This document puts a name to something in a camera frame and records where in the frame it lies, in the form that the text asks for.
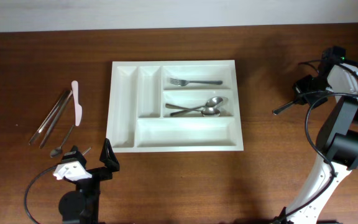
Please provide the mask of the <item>metal fork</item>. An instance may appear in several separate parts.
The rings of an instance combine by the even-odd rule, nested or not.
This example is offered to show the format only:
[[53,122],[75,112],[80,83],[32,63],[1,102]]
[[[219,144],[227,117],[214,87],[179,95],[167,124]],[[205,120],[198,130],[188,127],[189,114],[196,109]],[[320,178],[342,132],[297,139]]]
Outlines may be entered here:
[[169,78],[169,83],[177,86],[187,86],[191,83],[197,83],[197,84],[206,84],[206,85],[222,85],[223,81],[217,80],[217,81],[199,81],[199,80],[181,80],[176,78]]
[[279,108],[274,109],[274,110],[272,111],[272,113],[273,113],[274,115],[279,115],[280,113],[282,113],[283,111],[289,109],[291,106],[297,104],[298,102],[299,102],[299,99],[295,99],[295,100],[293,100],[293,101],[289,101],[288,103],[286,103],[286,104],[280,106]]

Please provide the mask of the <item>metal spoon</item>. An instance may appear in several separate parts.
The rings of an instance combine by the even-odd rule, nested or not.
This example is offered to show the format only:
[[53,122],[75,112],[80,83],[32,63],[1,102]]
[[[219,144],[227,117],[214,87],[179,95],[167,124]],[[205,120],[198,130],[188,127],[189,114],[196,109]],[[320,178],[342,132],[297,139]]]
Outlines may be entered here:
[[190,112],[200,113],[202,116],[219,116],[221,114],[218,107],[223,103],[223,98],[220,96],[215,96],[207,100],[204,105],[196,106],[193,108],[185,108],[182,106],[173,105],[166,103],[165,107],[170,109],[180,109],[180,111],[170,113],[171,117],[181,116]]
[[201,113],[202,116],[220,116],[221,115],[221,112],[217,108],[214,108],[214,107],[201,106],[198,108],[185,108],[182,106],[172,105],[169,103],[166,103],[165,107],[170,108],[170,109],[181,109],[181,111],[171,113],[170,116],[179,116],[179,115],[189,113],[192,111]]

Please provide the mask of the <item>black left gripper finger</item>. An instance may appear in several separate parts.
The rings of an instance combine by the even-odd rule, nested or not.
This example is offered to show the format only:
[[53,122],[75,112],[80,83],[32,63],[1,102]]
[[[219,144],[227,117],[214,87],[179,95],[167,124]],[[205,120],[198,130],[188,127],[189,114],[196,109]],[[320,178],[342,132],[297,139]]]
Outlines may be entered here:
[[79,162],[82,166],[85,166],[87,161],[84,155],[79,151],[78,147],[74,145],[71,150],[65,153],[62,157],[61,163]]
[[99,160],[111,172],[118,172],[120,170],[120,164],[112,150],[112,146],[108,138],[104,140],[103,148]]

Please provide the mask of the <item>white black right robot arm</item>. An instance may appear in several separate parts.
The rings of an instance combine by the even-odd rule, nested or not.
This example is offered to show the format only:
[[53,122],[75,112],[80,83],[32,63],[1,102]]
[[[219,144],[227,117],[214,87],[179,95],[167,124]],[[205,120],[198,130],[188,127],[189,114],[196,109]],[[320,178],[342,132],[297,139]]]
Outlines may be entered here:
[[273,111],[278,115],[292,105],[310,110],[333,96],[336,105],[315,141],[305,134],[317,156],[297,198],[284,207],[273,223],[319,223],[319,215],[338,185],[358,167],[358,62],[346,58],[346,50],[333,46],[323,51],[317,75],[307,75],[293,85],[292,101]]

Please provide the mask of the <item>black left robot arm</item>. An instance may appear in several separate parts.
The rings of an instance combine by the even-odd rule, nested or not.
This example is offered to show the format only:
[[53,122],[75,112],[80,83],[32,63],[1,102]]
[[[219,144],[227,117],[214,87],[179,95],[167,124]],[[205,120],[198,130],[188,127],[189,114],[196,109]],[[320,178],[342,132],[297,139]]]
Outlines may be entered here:
[[66,193],[58,204],[63,223],[99,222],[100,182],[111,180],[112,174],[120,170],[109,139],[104,140],[99,160],[102,167],[86,169],[84,154],[73,146],[57,165],[53,172],[56,179],[75,184],[75,190]]

